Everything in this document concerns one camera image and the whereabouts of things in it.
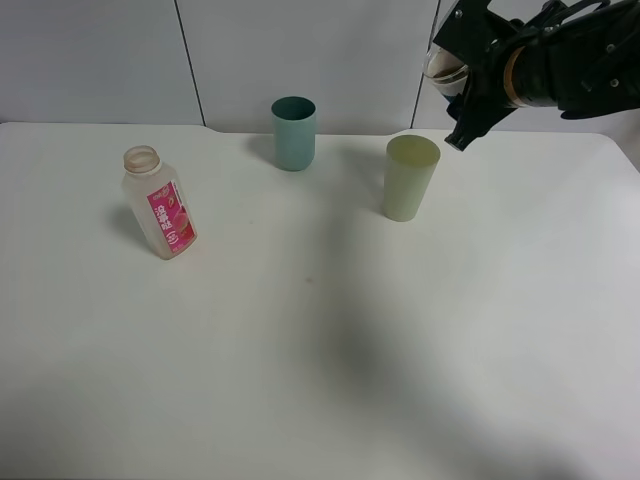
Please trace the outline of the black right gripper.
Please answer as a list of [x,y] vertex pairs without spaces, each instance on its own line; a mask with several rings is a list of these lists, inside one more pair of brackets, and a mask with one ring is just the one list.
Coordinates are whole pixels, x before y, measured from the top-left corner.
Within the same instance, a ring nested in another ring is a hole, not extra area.
[[455,1],[434,38],[471,70],[447,107],[454,149],[521,108],[553,107],[567,120],[639,108],[637,1],[546,1],[528,20],[489,4]]

